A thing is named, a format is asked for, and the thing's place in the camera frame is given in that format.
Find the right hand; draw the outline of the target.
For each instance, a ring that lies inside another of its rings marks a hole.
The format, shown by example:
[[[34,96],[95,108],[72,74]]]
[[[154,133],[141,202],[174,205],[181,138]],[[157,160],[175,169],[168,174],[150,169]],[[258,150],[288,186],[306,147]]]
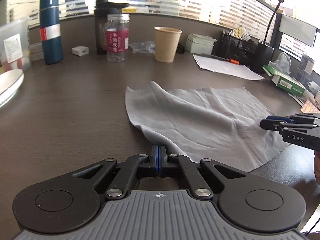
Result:
[[[315,180],[320,185],[320,154],[318,151],[314,151],[313,169],[315,174]]]

